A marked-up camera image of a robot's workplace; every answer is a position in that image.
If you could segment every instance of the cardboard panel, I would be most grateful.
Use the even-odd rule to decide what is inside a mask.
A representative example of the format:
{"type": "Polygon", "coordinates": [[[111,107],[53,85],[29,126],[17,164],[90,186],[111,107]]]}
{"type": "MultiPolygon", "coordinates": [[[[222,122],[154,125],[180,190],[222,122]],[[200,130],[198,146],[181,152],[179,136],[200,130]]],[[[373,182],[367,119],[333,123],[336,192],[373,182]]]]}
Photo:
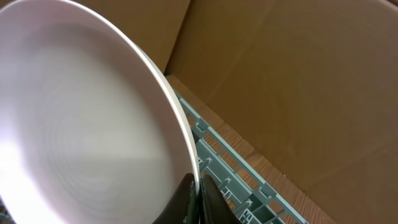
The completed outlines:
{"type": "Polygon", "coordinates": [[[77,0],[121,29],[164,72],[190,0],[77,0]]]}
{"type": "Polygon", "coordinates": [[[396,6],[231,1],[205,11],[224,4],[213,2],[190,8],[170,70],[338,223],[394,222],[398,188],[384,174],[398,169],[381,151],[398,150],[396,6]],[[377,178],[364,168],[375,154],[377,178]],[[390,200],[366,198],[385,188],[390,200]]]}

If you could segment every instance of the white bowl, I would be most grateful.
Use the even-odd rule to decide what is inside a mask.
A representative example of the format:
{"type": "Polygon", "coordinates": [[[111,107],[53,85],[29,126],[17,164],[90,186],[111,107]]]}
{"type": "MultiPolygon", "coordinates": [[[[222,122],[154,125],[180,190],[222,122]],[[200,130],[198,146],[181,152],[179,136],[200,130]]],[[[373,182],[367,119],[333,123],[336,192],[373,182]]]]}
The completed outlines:
{"type": "Polygon", "coordinates": [[[170,85],[87,7],[1,9],[0,71],[0,196],[17,223],[152,223],[187,172],[198,187],[170,85]]]}

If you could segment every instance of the wood grain surface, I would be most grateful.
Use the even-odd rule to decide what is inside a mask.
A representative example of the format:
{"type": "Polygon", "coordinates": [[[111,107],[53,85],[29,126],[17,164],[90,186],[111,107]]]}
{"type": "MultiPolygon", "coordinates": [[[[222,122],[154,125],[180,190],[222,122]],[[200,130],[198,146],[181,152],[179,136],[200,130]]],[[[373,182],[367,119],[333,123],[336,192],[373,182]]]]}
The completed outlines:
{"type": "MultiPolygon", "coordinates": [[[[308,222],[316,224],[336,223],[328,216],[313,200],[299,190],[290,180],[278,169],[276,169],[261,153],[257,152],[245,139],[242,138],[233,128],[226,124],[214,111],[199,100],[180,80],[174,75],[167,76],[171,86],[181,94],[182,97],[210,124],[217,133],[230,144],[254,170],[256,170],[283,198],[291,204],[308,222]]],[[[209,136],[205,138],[217,151],[219,146],[209,136]]],[[[232,158],[224,157],[232,167],[236,167],[232,158]]],[[[255,182],[248,174],[238,172],[249,186],[255,187],[255,182]]],[[[286,217],[287,223],[294,223],[291,217],[286,217]]]]}

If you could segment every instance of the dish rack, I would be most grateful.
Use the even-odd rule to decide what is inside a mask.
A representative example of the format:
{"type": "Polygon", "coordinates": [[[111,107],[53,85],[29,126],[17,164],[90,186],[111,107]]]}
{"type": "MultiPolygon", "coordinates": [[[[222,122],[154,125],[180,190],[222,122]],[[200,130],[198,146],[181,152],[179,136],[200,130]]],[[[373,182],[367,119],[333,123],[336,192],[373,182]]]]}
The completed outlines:
{"type": "Polygon", "coordinates": [[[193,120],[191,130],[199,157],[200,174],[211,175],[241,223],[283,224],[282,217],[289,214],[296,223],[308,224],[178,93],[176,95],[188,120],[193,120]],[[220,149],[216,151],[211,147],[205,136],[214,139],[220,149]],[[237,168],[232,169],[228,165],[223,159],[225,154],[233,158],[237,168]],[[238,175],[241,170],[255,180],[255,188],[238,175]],[[282,210],[273,211],[269,206],[272,202],[278,203],[282,210]]]}

